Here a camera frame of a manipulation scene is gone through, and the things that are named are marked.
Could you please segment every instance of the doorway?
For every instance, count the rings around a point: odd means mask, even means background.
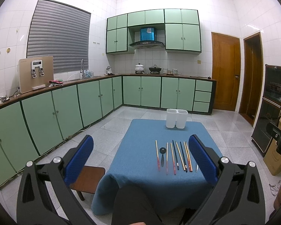
[[[212,78],[217,80],[213,108],[235,111],[240,79],[240,39],[211,33]]]
[[[244,85],[239,113],[253,126],[261,95],[263,56],[260,32],[244,39]]]

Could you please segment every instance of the spoon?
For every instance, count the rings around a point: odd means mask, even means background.
[[[163,157],[163,154],[165,154],[165,153],[167,152],[167,149],[164,148],[164,147],[161,147],[161,148],[159,149],[159,152],[162,154],[162,157],[161,157],[161,166],[163,167],[163,165],[164,165],[164,157]]]

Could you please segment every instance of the tile floor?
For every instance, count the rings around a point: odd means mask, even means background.
[[[78,145],[85,134],[90,134],[94,138],[94,142],[100,143],[100,145],[95,145],[86,165],[104,167],[107,171],[131,120],[139,118],[165,120],[166,112],[122,106],[86,131],[49,153],[39,163],[48,163],[55,156],[64,156],[70,148]],[[268,220],[268,216],[273,211],[273,202],[275,200],[270,191],[269,184],[277,185],[281,179],[281,173],[277,176],[270,174],[261,154],[251,142],[253,128],[250,124],[238,113],[222,110],[214,110],[211,116],[189,114],[187,120],[201,122],[212,136],[222,154],[234,163],[246,164],[248,161],[254,161],[257,164],[266,202],[266,220]],[[16,201],[20,179],[21,175],[2,189],[3,198],[13,218],[16,218]],[[65,217],[65,213],[49,182],[47,182],[47,187],[58,214]],[[84,196],[84,202],[80,201],[78,196],[77,199],[96,224],[110,225],[112,215],[95,216],[90,209],[93,195],[84,194]],[[183,212],[183,209],[178,208],[161,218],[165,224],[178,224]]]

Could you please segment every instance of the black chopstick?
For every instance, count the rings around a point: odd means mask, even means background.
[[[185,162],[185,156],[184,156],[184,152],[183,152],[181,141],[180,141],[180,145],[181,145],[181,150],[182,150],[183,161],[184,161],[184,164],[185,164],[185,171],[187,172],[187,165],[186,165],[186,162]]]
[[[175,148],[174,140],[173,140],[173,146],[174,146],[174,152],[175,152],[175,157],[176,157],[177,169],[179,170],[179,163],[178,163],[178,159],[177,159],[177,153],[176,153],[176,148]]]

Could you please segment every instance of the blue gripper pad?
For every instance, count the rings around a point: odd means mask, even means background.
[[[92,153],[93,148],[94,140],[91,136],[88,135],[65,168],[64,182],[66,186],[69,186],[70,184],[76,182],[82,168],[84,167],[87,159]]]
[[[188,147],[197,164],[199,165],[204,178],[212,186],[217,183],[217,167],[206,153],[200,142],[194,135],[189,137]]]

